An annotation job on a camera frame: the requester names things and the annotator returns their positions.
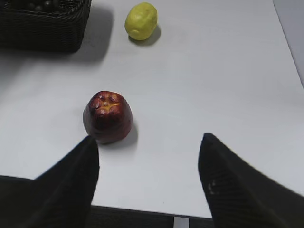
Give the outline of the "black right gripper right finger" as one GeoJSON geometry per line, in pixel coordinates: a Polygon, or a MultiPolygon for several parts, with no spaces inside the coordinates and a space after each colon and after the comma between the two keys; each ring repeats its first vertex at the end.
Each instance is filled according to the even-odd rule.
{"type": "Polygon", "coordinates": [[[200,182],[217,228],[302,228],[304,198],[268,178],[215,135],[203,135],[200,182]]]}

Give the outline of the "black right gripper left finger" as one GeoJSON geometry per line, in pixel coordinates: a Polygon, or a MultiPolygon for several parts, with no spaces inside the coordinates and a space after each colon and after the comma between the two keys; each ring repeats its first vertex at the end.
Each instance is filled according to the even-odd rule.
{"type": "Polygon", "coordinates": [[[34,180],[1,176],[0,226],[84,228],[98,176],[98,145],[91,136],[34,180]]]}

